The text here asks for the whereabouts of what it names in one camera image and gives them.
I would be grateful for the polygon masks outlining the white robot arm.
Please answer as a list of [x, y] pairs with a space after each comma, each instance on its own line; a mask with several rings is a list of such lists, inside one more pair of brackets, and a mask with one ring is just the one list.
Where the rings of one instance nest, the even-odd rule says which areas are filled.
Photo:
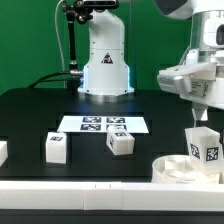
[[[210, 107], [224, 109], [224, 0], [154, 0], [166, 17], [192, 21], [190, 45], [176, 66], [161, 70], [157, 81], [163, 91], [175, 93], [193, 103], [196, 122], [206, 121]], [[90, 21], [90, 60], [84, 67], [85, 88], [92, 95], [117, 94], [118, 88], [96, 79], [120, 68], [121, 31], [112, 30], [111, 2], [84, 0], [93, 10]]]

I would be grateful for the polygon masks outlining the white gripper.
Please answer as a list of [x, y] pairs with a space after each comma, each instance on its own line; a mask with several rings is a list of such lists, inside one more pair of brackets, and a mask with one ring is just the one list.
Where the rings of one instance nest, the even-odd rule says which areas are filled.
[[224, 109], [224, 50], [192, 49], [184, 64], [160, 70], [157, 81], [163, 91], [192, 101], [194, 126], [208, 125], [208, 106]]

